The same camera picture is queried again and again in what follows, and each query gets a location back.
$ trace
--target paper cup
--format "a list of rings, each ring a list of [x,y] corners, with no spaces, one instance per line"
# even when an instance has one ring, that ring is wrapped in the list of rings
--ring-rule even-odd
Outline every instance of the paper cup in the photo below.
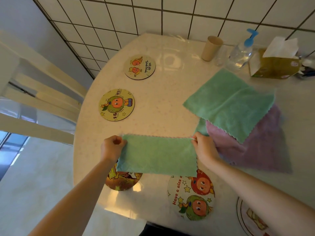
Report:
[[[221,38],[212,35],[208,36],[208,40],[204,46],[201,58],[205,61],[211,61],[214,58],[215,53],[222,45],[223,40]]]

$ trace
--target tiled wall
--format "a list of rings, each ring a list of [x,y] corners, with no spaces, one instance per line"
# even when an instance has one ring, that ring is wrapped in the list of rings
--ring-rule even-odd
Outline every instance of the tiled wall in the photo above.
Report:
[[[298,38],[300,52],[315,56],[315,0],[34,0],[96,76],[115,53],[145,32],[228,45],[256,29],[257,46],[275,36]]]

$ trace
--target plastic bottle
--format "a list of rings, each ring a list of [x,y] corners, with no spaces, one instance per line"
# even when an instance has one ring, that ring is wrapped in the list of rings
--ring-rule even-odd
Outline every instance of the plastic bottle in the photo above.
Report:
[[[247,31],[252,34],[250,38],[235,46],[227,60],[226,67],[231,71],[240,70],[252,57],[254,37],[258,35],[258,32],[253,29],[247,29]]]

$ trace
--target forearm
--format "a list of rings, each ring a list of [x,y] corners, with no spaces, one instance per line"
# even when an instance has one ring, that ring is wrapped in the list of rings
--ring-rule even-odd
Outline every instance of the forearm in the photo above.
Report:
[[[315,211],[309,206],[220,160],[207,167],[279,235],[315,234]]]
[[[114,163],[110,160],[98,163],[80,183],[53,207],[29,236],[81,236],[113,165]]]

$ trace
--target left hand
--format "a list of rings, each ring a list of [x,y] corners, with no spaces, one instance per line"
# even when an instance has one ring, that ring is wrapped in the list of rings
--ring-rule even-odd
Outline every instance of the left hand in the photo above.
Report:
[[[110,160],[115,164],[120,157],[121,150],[126,144],[126,140],[123,140],[122,137],[116,135],[104,139],[100,146],[100,161]]]

